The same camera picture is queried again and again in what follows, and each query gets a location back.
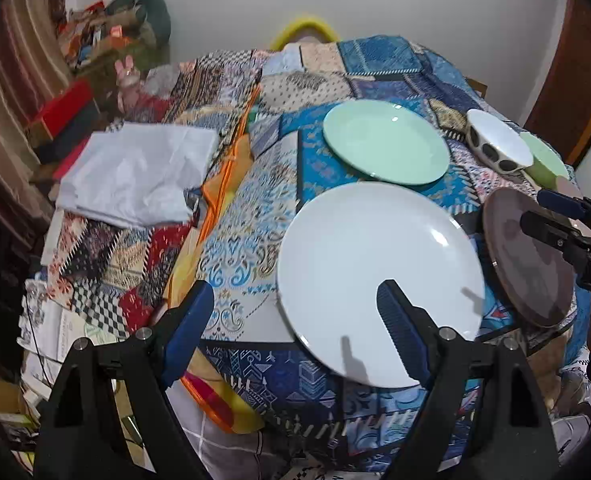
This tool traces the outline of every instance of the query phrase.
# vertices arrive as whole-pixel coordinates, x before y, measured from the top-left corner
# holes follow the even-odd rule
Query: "green round object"
[[[407,186],[434,182],[449,166],[447,143],[426,120],[385,101],[347,101],[324,118],[324,139],[368,175]]]
[[[569,172],[562,159],[549,146],[529,132],[520,133],[527,146],[533,153],[533,166],[525,171],[536,183],[547,189],[555,189],[555,179],[563,176],[569,179]]]

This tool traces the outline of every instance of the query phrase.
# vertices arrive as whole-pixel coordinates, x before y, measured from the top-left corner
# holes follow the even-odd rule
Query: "folded white fabric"
[[[176,124],[94,133],[56,205],[125,228],[187,221],[185,190],[202,185],[217,144],[213,129]]]

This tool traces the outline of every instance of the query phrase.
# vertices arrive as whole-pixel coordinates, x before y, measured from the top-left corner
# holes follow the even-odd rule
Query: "wooden door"
[[[591,145],[591,6],[568,0],[560,42],[525,128],[576,165]]]

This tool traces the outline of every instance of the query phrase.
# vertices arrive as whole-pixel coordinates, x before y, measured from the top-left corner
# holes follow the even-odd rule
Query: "black oval pattern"
[[[513,160],[501,160],[498,164],[502,171],[514,171],[517,170],[517,164]]]
[[[482,145],[482,153],[489,157],[489,160],[492,162],[498,162],[499,155],[496,149],[491,146],[490,144],[483,144]]]
[[[474,148],[477,148],[480,145],[480,136],[478,135],[478,132],[476,132],[475,128],[473,126],[471,126],[471,143],[474,146]]]

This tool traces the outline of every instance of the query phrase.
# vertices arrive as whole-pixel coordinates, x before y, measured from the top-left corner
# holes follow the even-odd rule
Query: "pink bunny toy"
[[[142,86],[140,70],[134,67],[134,59],[131,56],[125,58],[124,65],[118,59],[115,67],[116,75],[118,76],[116,85],[120,88],[118,92],[118,108],[125,114],[136,106],[140,97],[140,87]]]

